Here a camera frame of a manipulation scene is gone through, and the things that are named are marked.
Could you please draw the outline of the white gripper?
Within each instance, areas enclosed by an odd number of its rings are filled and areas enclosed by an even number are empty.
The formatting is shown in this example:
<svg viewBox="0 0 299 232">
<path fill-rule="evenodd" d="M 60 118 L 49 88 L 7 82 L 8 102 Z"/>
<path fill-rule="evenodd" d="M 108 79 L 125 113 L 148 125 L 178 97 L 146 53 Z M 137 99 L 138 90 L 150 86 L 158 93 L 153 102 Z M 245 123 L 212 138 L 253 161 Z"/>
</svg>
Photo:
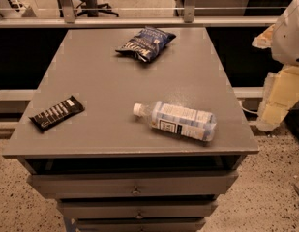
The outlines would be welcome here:
<svg viewBox="0 0 299 232">
<path fill-rule="evenodd" d="M 271 47 L 273 59 L 285 64 L 278 73 L 267 74 L 257 111 L 256 127 L 272 131 L 299 102 L 299 7 L 287 8 L 275 25 L 254 38 L 252 46 Z"/>
</svg>

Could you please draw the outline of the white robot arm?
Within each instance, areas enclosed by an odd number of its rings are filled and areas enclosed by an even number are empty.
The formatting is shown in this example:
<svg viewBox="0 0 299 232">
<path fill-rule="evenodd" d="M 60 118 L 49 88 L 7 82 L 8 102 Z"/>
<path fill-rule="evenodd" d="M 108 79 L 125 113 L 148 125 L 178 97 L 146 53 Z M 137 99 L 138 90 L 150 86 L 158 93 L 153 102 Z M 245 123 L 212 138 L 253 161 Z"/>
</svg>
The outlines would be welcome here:
<svg viewBox="0 0 299 232">
<path fill-rule="evenodd" d="M 268 73 L 257 111 L 256 126 L 272 131 L 299 102 L 299 0 L 293 0 L 276 23 L 254 38 L 252 46 L 271 50 L 272 58 L 283 64 Z"/>
</svg>

